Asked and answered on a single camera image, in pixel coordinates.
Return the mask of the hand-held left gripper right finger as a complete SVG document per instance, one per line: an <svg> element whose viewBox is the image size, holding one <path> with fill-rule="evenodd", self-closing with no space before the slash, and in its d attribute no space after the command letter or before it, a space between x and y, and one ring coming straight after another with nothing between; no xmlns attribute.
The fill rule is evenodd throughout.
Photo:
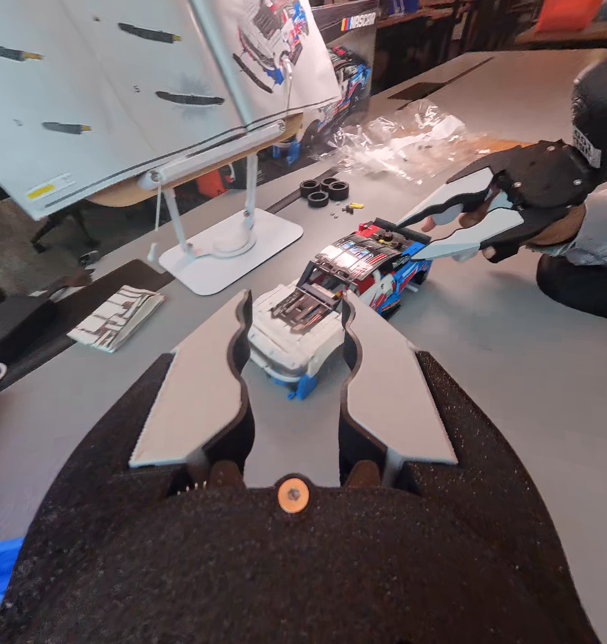
<svg viewBox="0 0 607 644"><path fill-rule="evenodd" d="M374 463L387 486L406 463L457 466L415 345L351 291L341 323L349 373L340 394L340 484L361 461Z"/></svg>

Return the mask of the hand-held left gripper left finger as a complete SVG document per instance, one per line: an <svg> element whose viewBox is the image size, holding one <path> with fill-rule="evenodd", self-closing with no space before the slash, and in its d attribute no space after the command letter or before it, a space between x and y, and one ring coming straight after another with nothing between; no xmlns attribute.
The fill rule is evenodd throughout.
<svg viewBox="0 0 607 644"><path fill-rule="evenodd" d="M172 351L129 467L222 461L244 473L256 435L243 368L249 362L252 292L243 289Z"/></svg>

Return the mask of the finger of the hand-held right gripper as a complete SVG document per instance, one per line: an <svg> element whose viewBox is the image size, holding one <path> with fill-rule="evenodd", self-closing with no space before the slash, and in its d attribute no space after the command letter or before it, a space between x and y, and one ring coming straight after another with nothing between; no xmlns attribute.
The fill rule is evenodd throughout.
<svg viewBox="0 0 607 644"><path fill-rule="evenodd" d="M460 173L438 187L429 197L409 211L397 227L422 223L422 230L433 230L458 220L463 228L485 220L489 195L493 194L494 174L489 167Z"/></svg>
<svg viewBox="0 0 607 644"><path fill-rule="evenodd" d="M522 227L524 220L508 205L507 199L495 198L489 206L461 214L460 228L442 239L432 239L421 250L421 259L465 262L481 252L487 260L498 263L516 255L520 242L514 230Z"/></svg>

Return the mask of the toy brick race car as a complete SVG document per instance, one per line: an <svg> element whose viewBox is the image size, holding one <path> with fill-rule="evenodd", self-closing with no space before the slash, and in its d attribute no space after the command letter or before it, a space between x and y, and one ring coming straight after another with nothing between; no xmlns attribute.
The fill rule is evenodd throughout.
<svg viewBox="0 0 607 644"><path fill-rule="evenodd" d="M431 260L415 255L430 237L380 218L326 246L309 262L297 287L334 306L351 290L384 319L401 306L405 290L417 292L428 277Z"/></svg>

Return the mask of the toy car instruction booklet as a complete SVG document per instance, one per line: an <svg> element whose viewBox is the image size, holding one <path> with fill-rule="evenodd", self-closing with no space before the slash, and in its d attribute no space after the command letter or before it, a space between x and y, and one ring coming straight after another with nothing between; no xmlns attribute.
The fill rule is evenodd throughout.
<svg viewBox="0 0 607 644"><path fill-rule="evenodd" d="M40 220L339 93L307 1L0 1L0 186Z"/></svg>

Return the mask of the person's right forearm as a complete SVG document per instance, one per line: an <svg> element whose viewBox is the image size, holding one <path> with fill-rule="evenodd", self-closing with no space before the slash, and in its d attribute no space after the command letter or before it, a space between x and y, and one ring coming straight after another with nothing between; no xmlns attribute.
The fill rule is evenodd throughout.
<svg viewBox="0 0 607 644"><path fill-rule="evenodd" d="M527 245L531 251L564 258L576 266L607 269L607 189L589 195L580 229L571 241L553 246Z"/></svg>

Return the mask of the grey desk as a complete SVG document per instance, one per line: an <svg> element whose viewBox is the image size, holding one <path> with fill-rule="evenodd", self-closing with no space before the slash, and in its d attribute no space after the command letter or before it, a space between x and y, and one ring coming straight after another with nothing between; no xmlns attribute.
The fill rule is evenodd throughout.
<svg viewBox="0 0 607 644"><path fill-rule="evenodd" d="M468 53L422 74L430 97L471 131L521 142L568 139L573 78L601 50ZM261 294L353 229L348 217L292 204L304 236L235 286L198 297L175 281L122 350L73 346L0 393L0 541L23 537L57 473L100 417L162 352L241 288ZM497 265L434 263L392 325L429 351L511 443L549 508L576 588L607 643L607 320L552 302L538 256Z"/></svg>

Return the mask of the black desk mat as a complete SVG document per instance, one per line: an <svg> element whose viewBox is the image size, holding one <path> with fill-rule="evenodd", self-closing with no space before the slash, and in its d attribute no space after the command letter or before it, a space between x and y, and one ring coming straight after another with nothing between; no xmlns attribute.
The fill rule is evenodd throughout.
<svg viewBox="0 0 607 644"><path fill-rule="evenodd" d="M156 292L172 280L169 273L133 260L58 302L46 300L43 312L15 331L3 348L0 363L7 372L0 380L0 392L69 348L73 341L67 334L121 287Z"/></svg>

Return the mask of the person's right hand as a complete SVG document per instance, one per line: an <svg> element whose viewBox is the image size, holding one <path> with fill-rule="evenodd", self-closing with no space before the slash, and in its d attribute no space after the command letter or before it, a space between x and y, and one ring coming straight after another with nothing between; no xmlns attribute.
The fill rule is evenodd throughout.
<svg viewBox="0 0 607 644"><path fill-rule="evenodd" d="M487 200L475 211L462 213L458 219L462 228L473 227L483 221L490 207L491 201ZM586 204L570 207L562 219L551 223L547 228L533 237L525 240L524 246L556 246L574 239L578 234L587 213Z"/></svg>

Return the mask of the clear plastic bag pile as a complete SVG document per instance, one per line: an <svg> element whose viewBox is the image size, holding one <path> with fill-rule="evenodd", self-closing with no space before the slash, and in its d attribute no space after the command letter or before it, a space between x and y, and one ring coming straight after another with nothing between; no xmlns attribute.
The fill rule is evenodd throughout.
<svg viewBox="0 0 607 644"><path fill-rule="evenodd" d="M471 133L458 117L421 100L367 122L342 125L313 145L309 155L344 173L421 184L491 152L488 136Z"/></svg>

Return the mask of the folded sticker sheet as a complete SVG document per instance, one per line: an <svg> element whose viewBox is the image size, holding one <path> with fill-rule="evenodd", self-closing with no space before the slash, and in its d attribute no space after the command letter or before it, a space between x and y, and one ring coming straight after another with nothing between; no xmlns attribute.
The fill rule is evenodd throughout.
<svg viewBox="0 0 607 644"><path fill-rule="evenodd" d="M159 292L124 285L68 333L77 344L113 353L165 301Z"/></svg>

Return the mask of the orange container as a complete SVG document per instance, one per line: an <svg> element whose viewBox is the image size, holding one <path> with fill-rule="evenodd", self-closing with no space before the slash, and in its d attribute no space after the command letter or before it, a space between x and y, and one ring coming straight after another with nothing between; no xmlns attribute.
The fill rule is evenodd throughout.
<svg viewBox="0 0 607 644"><path fill-rule="evenodd" d="M543 1L536 34L579 32L587 28L603 1Z"/></svg>

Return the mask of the white book stand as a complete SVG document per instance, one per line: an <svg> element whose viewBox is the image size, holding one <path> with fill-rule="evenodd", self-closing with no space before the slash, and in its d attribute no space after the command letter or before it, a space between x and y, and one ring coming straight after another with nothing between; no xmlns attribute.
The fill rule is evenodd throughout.
<svg viewBox="0 0 607 644"><path fill-rule="evenodd" d="M217 294L303 234L300 225L256 206L259 150L296 133L302 117L302 112L289 115L216 147L182 155L103 189L88 200L108 207L126 207L153 193L163 195L179 243L160 255L159 265L193 293ZM242 157L247 159L243 209L187 238L174 188Z"/></svg>

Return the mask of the black toy car set box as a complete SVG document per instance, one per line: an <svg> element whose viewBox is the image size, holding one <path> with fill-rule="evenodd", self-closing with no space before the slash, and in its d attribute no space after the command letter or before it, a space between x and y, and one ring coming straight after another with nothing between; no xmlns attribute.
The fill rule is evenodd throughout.
<svg viewBox="0 0 607 644"><path fill-rule="evenodd" d="M334 146L335 133L357 124L370 102L374 61L377 1L346 1L320 4L311 1L311 11L329 52L340 100L324 108L307 109L299 131L265 151L283 167L302 164L309 154Z"/></svg>

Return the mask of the black box-shaped device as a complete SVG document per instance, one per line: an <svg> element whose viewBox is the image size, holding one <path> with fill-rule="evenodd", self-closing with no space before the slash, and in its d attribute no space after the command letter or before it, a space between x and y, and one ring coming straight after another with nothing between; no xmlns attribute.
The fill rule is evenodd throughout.
<svg viewBox="0 0 607 644"><path fill-rule="evenodd" d="M48 298L11 296L0 304L0 363L9 365L54 322L57 303Z"/></svg>

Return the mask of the orange object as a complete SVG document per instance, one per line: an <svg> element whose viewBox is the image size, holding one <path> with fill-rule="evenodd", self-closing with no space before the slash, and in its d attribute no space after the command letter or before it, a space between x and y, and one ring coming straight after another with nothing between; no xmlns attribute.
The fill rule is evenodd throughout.
<svg viewBox="0 0 607 644"><path fill-rule="evenodd" d="M221 167L202 174L195 179L198 192L206 198L216 198L226 193L233 183L234 176L229 167Z"/></svg>

